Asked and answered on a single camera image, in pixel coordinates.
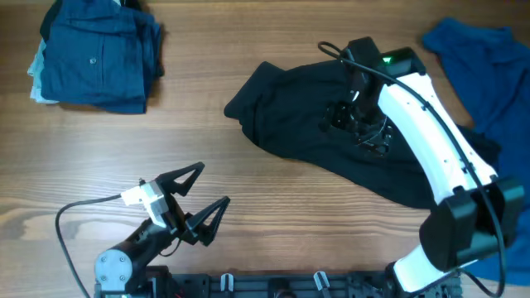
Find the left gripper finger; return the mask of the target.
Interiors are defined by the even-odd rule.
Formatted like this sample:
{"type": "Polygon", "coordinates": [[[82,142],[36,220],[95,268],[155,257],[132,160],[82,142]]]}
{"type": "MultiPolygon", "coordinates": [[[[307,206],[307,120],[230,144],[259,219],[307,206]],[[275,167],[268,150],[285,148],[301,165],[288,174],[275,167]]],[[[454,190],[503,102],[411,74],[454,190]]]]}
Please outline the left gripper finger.
{"type": "Polygon", "coordinates": [[[221,220],[229,207],[230,198],[223,197],[197,214],[185,216],[184,241],[191,245],[200,242],[209,246],[215,239],[221,220]]]}
{"type": "Polygon", "coordinates": [[[197,162],[185,168],[160,174],[155,181],[165,194],[187,196],[204,168],[203,162],[197,162]]]}

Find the black t-shirt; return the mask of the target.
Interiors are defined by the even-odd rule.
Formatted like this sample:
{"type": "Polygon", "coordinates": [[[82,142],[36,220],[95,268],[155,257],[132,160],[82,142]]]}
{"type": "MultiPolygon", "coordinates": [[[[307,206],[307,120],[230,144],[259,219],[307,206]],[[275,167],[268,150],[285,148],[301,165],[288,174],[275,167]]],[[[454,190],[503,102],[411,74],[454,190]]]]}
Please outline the black t-shirt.
{"type": "Polygon", "coordinates": [[[408,74],[375,89],[376,108],[393,128],[386,155],[375,156],[319,129],[331,103],[358,106],[365,95],[336,60],[291,70],[264,62],[224,113],[263,150],[319,166],[407,207],[433,209],[458,188],[491,182],[495,143],[456,126],[427,75],[408,74]]]}

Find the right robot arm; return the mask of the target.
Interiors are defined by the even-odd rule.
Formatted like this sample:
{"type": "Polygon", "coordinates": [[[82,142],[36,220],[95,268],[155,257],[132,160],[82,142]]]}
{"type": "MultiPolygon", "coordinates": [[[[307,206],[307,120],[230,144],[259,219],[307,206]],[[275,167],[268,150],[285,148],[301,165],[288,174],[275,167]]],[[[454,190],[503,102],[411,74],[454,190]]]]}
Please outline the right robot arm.
{"type": "Polygon", "coordinates": [[[382,53],[370,37],[345,48],[322,41],[319,49],[340,61],[352,76],[350,98],[329,107],[323,129],[349,133],[354,143],[377,156],[390,148],[399,131],[421,165],[435,209],[419,229],[419,245],[390,263],[367,285],[384,297],[416,297],[470,264],[497,255],[504,293],[506,250],[513,243],[523,207],[523,186],[499,178],[465,140],[432,86],[417,54],[404,47],[382,53]]]}

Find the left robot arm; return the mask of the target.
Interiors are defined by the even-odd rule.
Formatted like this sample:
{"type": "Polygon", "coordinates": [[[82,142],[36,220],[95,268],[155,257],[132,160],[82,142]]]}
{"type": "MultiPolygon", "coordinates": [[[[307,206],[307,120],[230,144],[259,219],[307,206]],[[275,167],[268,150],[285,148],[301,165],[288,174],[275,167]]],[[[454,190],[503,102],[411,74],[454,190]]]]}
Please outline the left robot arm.
{"type": "Polygon", "coordinates": [[[225,196],[197,214],[184,213],[176,196],[184,197],[205,164],[160,174],[120,194],[126,205],[141,204],[149,218],[119,244],[99,254],[95,264],[96,297],[182,297],[166,266],[150,262],[178,240],[209,246],[215,239],[230,198],[225,196]]]}

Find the blue t-shirt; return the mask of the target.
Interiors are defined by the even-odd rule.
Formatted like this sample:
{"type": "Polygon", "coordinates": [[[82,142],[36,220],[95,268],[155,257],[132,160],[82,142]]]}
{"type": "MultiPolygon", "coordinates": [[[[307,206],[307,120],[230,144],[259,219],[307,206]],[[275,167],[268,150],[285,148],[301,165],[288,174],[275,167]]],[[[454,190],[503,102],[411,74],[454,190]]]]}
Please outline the blue t-shirt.
{"type": "Polygon", "coordinates": [[[508,27],[480,28],[453,18],[422,38],[475,123],[501,146],[497,173],[529,187],[529,49],[508,27]]]}

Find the folded dark blue shirt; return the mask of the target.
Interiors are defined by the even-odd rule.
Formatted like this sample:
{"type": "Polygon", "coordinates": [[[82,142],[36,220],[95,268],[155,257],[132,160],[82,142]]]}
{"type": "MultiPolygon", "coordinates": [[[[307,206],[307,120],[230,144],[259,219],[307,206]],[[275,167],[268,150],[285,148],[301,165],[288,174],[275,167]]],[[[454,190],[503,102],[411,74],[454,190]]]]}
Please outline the folded dark blue shirt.
{"type": "Polygon", "coordinates": [[[41,96],[143,114],[162,75],[162,28],[136,1],[61,0],[41,24],[41,96]]]}

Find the folded light grey garment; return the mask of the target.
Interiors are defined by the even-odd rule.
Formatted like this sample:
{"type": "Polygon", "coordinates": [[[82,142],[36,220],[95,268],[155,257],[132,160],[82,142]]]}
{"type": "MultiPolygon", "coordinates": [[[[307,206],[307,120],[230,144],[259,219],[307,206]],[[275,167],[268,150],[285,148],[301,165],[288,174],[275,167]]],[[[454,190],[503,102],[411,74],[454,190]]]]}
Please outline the folded light grey garment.
{"type": "Polygon", "coordinates": [[[43,51],[45,48],[46,48],[46,43],[43,39],[41,39],[38,50],[34,56],[34,60],[32,61],[30,67],[27,70],[27,74],[33,79],[31,92],[30,92],[30,98],[33,99],[36,103],[56,104],[57,101],[45,99],[41,95],[41,90],[42,90],[41,72],[44,70],[43,51]]]}

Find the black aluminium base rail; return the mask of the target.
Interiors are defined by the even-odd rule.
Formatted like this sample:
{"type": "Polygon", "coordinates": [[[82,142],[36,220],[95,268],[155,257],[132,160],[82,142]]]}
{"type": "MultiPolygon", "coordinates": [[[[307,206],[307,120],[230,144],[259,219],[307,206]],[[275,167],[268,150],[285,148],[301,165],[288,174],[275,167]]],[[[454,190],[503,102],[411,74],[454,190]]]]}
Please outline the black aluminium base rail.
{"type": "Polygon", "coordinates": [[[164,272],[147,279],[131,293],[104,292],[97,283],[96,297],[167,297],[167,298],[377,298],[391,297],[393,288],[382,272],[349,272],[328,275],[262,275],[222,276],[177,274],[164,272]]]}

